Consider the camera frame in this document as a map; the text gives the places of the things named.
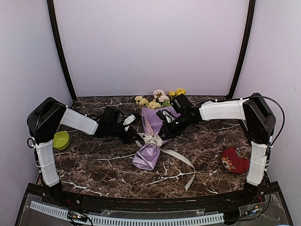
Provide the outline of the yellow fuzzy poppy stem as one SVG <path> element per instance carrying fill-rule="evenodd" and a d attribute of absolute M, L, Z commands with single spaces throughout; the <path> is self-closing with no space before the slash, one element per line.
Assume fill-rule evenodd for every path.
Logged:
<path fill-rule="evenodd" d="M 175 97 L 175 96 L 178 96 L 180 94 L 186 94 L 186 90 L 185 89 L 182 89 L 182 88 L 178 88 L 176 91 L 169 91 L 168 95 L 170 97 Z"/>

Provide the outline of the pink rose flower stem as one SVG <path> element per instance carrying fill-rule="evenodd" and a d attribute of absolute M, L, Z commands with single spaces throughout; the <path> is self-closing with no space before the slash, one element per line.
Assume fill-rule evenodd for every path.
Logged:
<path fill-rule="evenodd" d="M 157 89 L 153 91 L 154 102 L 161 105 L 161 107 L 171 106 L 170 98 L 166 95 L 165 91 Z"/>

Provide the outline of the pink purple wrapping paper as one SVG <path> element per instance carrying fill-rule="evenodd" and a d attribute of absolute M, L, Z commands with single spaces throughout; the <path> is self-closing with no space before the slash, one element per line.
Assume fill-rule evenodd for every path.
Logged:
<path fill-rule="evenodd" d="M 183 155 L 173 150 L 161 149 L 161 146 L 168 140 L 163 141 L 158 135 L 163 121 L 156 115 L 157 111 L 150 108 L 142 108 L 143 133 L 139 135 L 145 144 L 141 145 L 139 142 L 136 142 L 140 149 L 136 152 L 132 163 L 142 170 L 154 170 L 160 153 L 164 152 L 190 165 L 190 161 Z"/>

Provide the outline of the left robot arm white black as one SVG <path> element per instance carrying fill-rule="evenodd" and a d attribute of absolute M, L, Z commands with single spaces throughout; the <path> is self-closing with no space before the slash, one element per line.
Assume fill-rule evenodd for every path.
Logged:
<path fill-rule="evenodd" d="M 27 145 L 35 150 L 36 165 L 42 180 L 48 187 L 60 183 L 53 150 L 63 150 L 70 143 L 69 135 L 60 132 L 62 126 L 81 131 L 96 138 L 118 137 L 130 144 L 140 138 L 132 125 L 139 116 L 125 117 L 117 108 L 105 107 L 100 115 L 82 114 L 52 97 L 45 99 L 27 118 L 30 138 Z"/>

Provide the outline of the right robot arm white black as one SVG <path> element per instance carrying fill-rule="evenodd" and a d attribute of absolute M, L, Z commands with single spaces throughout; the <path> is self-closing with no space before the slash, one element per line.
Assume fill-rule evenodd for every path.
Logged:
<path fill-rule="evenodd" d="M 163 139 L 172 139 L 192 124 L 210 120 L 241 120 L 246 124 L 248 137 L 251 140 L 250 168 L 247 183 L 258 186 L 268 167 L 272 136 L 276 118 L 264 97 L 254 93 L 250 97 L 234 100 L 207 101 L 193 105 L 185 95 L 177 96 L 171 106 L 179 114 L 173 120 L 164 118 L 162 112 L 157 115 L 163 124 L 158 135 Z"/>

